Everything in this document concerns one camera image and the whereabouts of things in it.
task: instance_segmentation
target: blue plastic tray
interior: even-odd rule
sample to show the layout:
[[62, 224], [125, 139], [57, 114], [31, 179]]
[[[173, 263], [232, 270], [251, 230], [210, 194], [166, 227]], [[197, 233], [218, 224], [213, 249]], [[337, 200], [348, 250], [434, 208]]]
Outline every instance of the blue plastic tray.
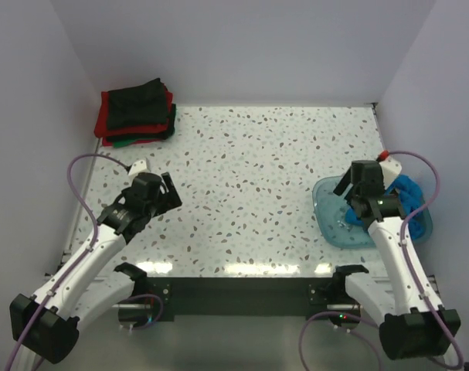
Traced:
[[[353, 226], [345, 222], [345, 214], [349, 205], [342, 196], [334, 194], [334, 188], [341, 180], [340, 176], [332, 176], [319, 180], [313, 188], [314, 214], [324, 238], [336, 247], [342, 249], [360, 249], [374, 247], [372, 238], [360, 226]], [[414, 244], [427, 241], [433, 230], [433, 222], [428, 209], [425, 209], [418, 219], [425, 227], [424, 234], [414, 240]]]

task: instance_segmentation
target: white backdrop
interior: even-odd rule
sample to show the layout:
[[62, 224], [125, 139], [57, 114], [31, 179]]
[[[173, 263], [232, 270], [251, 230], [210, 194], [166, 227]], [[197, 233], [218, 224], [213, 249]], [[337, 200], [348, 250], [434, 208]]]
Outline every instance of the white backdrop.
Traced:
[[66, 167], [90, 150], [98, 104], [50, 3], [0, 0], [0, 369], [9, 303], [60, 259], [76, 209]]
[[[459, 339], [469, 360], [469, 0], [437, 2], [380, 101], [378, 117], [387, 148], [418, 151], [440, 172], [434, 232], [419, 254], [437, 276], [446, 306], [460, 312]], [[430, 195], [430, 170], [405, 163]]]
[[179, 103], [376, 102], [434, 0], [52, 0], [98, 90]]

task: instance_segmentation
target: floor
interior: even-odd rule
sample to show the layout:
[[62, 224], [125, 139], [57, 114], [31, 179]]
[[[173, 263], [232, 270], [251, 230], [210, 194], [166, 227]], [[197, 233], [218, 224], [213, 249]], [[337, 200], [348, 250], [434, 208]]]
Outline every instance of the floor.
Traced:
[[[170, 172], [183, 201], [180, 209], [153, 220], [101, 277], [122, 261], [151, 276], [317, 277], [338, 265], [363, 264], [374, 277], [386, 277], [376, 249], [341, 250], [324, 240], [311, 199], [319, 179], [381, 152], [371, 108], [178, 107], [176, 127], [166, 142], [99, 149], [128, 164], [147, 158], [154, 172]], [[121, 169], [97, 159], [86, 200], [98, 213], [126, 186]], [[89, 232], [82, 215], [73, 250]], [[41, 370], [302, 369], [297, 337], [303, 323], [290, 317], [178, 316], [129, 335], [119, 331], [110, 310], [81, 335], [65, 361]], [[358, 331], [379, 344], [376, 330]], [[304, 354], [314, 370], [378, 369], [364, 342], [335, 332], [328, 322], [311, 325]], [[383, 358], [385, 370], [433, 369], [425, 360]]]
[[[127, 164], [147, 158], [153, 172], [171, 173], [183, 201], [152, 220], [101, 276], [127, 261], [174, 277], [315, 277], [344, 264], [386, 277], [375, 248], [325, 241], [311, 198], [319, 179], [381, 152], [371, 108], [178, 107], [176, 127], [165, 142], [99, 150]], [[86, 201], [99, 213], [126, 186], [124, 171], [99, 158]], [[90, 228], [82, 215], [73, 248]]]

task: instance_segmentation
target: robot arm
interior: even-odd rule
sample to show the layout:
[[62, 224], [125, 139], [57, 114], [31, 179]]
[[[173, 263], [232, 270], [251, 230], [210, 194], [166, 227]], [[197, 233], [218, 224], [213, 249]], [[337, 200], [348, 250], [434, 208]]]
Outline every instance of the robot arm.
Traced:
[[[101, 284], [95, 290], [87, 290], [105, 264], [140, 233], [151, 218], [182, 204], [169, 174], [151, 174], [146, 160], [135, 162], [128, 175], [132, 179], [131, 186], [106, 206], [97, 220], [97, 242], [90, 245], [90, 234], [50, 281], [30, 298], [19, 294], [9, 306], [15, 340], [39, 310], [39, 317], [22, 344], [51, 363], [58, 363], [69, 354], [82, 327], [110, 306], [128, 298], [133, 291], [134, 282], [118, 272], [109, 278], [112, 281], [109, 290]], [[54, 290], [58, 281], [61, 283]], [[76, 304], [82, 295], [88, 297], [88, 294], [93, 304], [82, 308], [75, 316]]]
[[345, 275], [345, 291], [359, 302], [379, 326], [380, 341], [390, 359], [442, 356], [450, 342], [436, 322], [424, 298], [430, 299], [450, 332], [455, 335], [461, 320], [454, 309], [446, 310], [430, 286], [413, 248], [406, 228], [406, 249], [416, 275], [424, 287], [420, 293], [406, 262], [400, 227], [406, 217], [399, 197], [386, 189], [400, 172], [400, 164], [391, 158], [383, 161], [357, 161], [335, 188], [363, 221], [386, 266], [393, 287], [393, 298], [381, 289], [367, 273]]

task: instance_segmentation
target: terrazzo surface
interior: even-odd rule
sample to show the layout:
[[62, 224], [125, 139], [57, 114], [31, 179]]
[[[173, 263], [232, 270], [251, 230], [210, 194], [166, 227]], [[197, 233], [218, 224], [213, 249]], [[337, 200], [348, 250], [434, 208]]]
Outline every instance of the terrazzo surface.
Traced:
[[[169, 172], [183, 201], [153, 219], [100, 272], [138, 264], [149, 276], [320, 277], [338, 265], [386, 272], [375, 248], [341, 250], [322, 237], [311, 191], [356, 159], [382, 150], [367, 107], [181, 107], [167, 141], [99, 148], [126, 164], [147, 158]], [[86, 201], [98, 215], [129, 180], [98, 158]], [[80, 217], [72, 249], [91, 230]]]

